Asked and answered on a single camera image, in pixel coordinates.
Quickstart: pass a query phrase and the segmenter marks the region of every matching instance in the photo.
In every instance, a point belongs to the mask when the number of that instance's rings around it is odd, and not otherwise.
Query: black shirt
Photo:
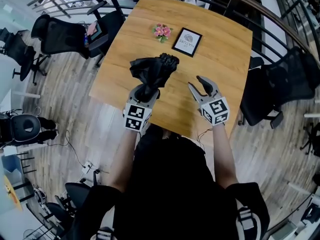
[[[264,235],[270,218],[256,183],[224,189],[214,182],[200,147],[182,137],[165,139],[135,155],[125,193],[107,186],[91,190],[83,205],[88,207],[76,216],[74,239],[89,240],[113,205],[118,240],[238,239],[236,198],[258,215]],[[88,220],[88,213],[94,210],[88,228],[79,215]]]

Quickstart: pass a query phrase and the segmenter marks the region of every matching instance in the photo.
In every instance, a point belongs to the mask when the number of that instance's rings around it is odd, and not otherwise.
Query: picture frame
[[[172,49],[182,54],[193,57],[198,48],[201,38],[202,34],[183,27],[178,34],[178,37],[174,41]]]

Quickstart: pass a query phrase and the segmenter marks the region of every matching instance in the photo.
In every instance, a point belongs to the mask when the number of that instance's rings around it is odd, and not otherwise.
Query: person's arm
[[[131,176],[137,132],[126,129],[115,153],[107,185],[121,192],[126,190]]]
[[[215,182],[223,188],[238,183],[236,165],[225,125],[220,123],[212,127],[213,132],[213,159]]]

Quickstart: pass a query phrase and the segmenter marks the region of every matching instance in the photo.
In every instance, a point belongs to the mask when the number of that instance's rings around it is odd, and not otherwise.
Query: wooden table
[[[165,43],[152,33],[158,23],[173,28]],[[172,49],[182,27],[202,35],[194,57]],[[203,90],[196,79],[200,75],[216,82],[226,97],[230,107],[225,125],[229,136],[245,88],[251,44],[249,29],[210,10],[177,0],[140,0],[109,48],[89,95],[122,110],[129,92],[141,84],[130,73],[130,61],[162,53],[174,55],[180,63],[165,87],[160,88],[161,96],[153,107],[150,123],[194,140],[210,128],[188,89],[191,82]],[[212,135],[205,134],[201,142],[212,146]]]

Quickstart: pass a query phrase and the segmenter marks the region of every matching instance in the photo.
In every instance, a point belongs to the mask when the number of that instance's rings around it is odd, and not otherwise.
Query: buckle
[[[244,206],[243,208],[244,210],[239,212],[239,221],[242,224],[243,230],[252,229],[255,227],[255,225],[251,210],[247,206]]]

